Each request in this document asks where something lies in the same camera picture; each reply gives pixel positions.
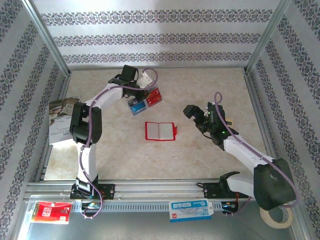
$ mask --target beige floor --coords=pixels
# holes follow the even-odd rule
[[[102,113],[103,134],[96,150],[99,179],[218,178],[249,170],[232,155],[203,137],[183,114],[186,105],[205,109],[215,91],[234,128],[255,148],[264,144],[240,68],[159,68],[158,86],[163,101],[132,116],[125,98]],[[74,71],[67,97],[87,101],[102,90],[120,69]],[[145,122],[174,122],[176,141],[145,140]],[[75,146],[53,148],[45,180],[75,179]]]

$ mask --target red card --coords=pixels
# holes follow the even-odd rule
[[[37,223],[68,224],[72,203],[39,201],[35,205],[32,221]]]
[[[152,90],[148,97],[146,98],[146,102],[148,103],[148,106],[151,107],[155,105],[156,103],[160,102],[162,100],[159,88],[156,88]]]

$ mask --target masking tape roll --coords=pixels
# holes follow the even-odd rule
[[[293,215],[290,208],[280,207],[280,209],[282,211],[282,221],[281,222],[277,222],[277,221],[273,220],[270,216],[269,211],[263,210],[261,207],[260,207],[260,216],[261,216],[262,220],[266,224],[268,224],[271,228],[286,229],[291,226],[291,224],[294,220],[294,215]]]

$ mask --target open book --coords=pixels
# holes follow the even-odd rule
[[[149,122],[145,123],[145,139],[154,141],[176,140],[177,127],[173,122]]]

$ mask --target robotic arm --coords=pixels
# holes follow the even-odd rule
[[[186,106],[183,113],[189,119],[194,117],[195,126],[202,134],[208,132],[215,145],[235,156],[252,172],[251,177],[240,175],[238,172],[225,174],[228,191],[255,198],[259,206],[266,211],[293,201],[296,196],[298,198],[293,188],[293,178],[288,163],[282,158],[273,159],[259,152],[237,131],[227,128],[225,111],[221,105],[216,106],[208,102],[207,116],[195,105]]]
[[[106,110],[125,95],[134,96],[140,101],[148,94],[146,90],[140,89],[137,81],[134,80],[136,72],[138,72],[138,69],[135,67],[124,65],[122,73],[112,78],[100,93],[86,102],[77,102],[73,107],[70,133],[76,142],[79,159],[78,174],[75,180],[76,189],[74,189],[74,191],[77,191],[83,196],[88,198],[98,197],[98,192],[92,184],[95,185],[97,189],[99,188],[96,169],[96,143],[102,135],[102,111]],[[142,74],[145,78],[149,77],[144,72]],[[90,125],[89,122],[85,121],[85,118],[89,116],[90,110],[91,139],[90,142],[88,142]]]

